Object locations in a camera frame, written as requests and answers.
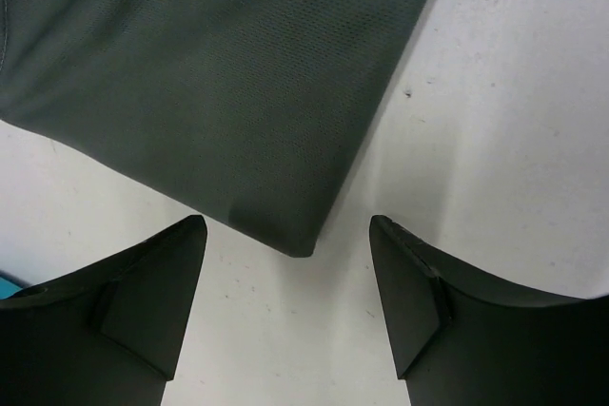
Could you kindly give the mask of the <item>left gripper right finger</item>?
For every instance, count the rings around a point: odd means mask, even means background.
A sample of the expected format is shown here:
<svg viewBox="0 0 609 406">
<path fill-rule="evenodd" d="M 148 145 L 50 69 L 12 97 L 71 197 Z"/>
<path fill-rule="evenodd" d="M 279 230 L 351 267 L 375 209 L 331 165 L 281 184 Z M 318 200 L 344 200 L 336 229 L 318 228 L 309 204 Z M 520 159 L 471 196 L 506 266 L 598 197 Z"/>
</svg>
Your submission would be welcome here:
<svg viewBox="0 0 609 406">
<path fill-rule="evenodd" d="M 516 284 L 386 216 L 369 242 L 397 376 L 414 405 L 604 405 L 608 299 Z"/>
</svg>

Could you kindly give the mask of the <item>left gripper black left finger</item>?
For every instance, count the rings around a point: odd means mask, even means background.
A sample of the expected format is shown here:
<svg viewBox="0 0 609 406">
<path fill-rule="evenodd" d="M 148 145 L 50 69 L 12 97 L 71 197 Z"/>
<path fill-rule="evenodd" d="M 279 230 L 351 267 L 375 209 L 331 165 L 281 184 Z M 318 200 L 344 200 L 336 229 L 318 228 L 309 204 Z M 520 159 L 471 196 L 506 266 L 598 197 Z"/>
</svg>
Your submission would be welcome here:
<svg viewBox="0 0 609 406">
<path fill-rule="evenodd" d="M 1 301 L 4 405 L 158 405 L 175 377 L 206 249 L 192 215 Z"/>
</svg>

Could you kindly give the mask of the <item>teal t shirt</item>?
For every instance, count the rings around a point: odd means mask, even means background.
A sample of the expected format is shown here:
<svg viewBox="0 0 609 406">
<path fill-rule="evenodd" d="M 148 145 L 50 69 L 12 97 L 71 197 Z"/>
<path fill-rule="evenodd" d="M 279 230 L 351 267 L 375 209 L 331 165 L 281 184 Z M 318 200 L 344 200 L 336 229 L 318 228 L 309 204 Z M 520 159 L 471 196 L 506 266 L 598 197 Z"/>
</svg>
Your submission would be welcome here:
<svg viewBox="0 0 609 406">
<path fill-rule="evenodd" d="M 26 288 L 27 285 L 15 278 L 14 276 L 5 273 L 3 271 L 0 272 L 0 299 L 5 300 L 19 291 Z"/>
</svg>

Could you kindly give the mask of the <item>grey t shirt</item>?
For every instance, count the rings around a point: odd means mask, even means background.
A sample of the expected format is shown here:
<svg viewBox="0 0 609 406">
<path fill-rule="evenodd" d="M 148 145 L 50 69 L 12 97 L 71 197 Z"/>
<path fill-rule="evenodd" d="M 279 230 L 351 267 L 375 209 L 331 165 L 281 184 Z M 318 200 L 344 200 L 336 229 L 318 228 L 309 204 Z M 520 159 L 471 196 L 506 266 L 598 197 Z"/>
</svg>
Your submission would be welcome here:
<svg viewBox="0 0 609 406">
<path fill-rule="evenodd" d="M 1 0 L 1 118 L 290 257 L 426 0 Z"/>
</svg>

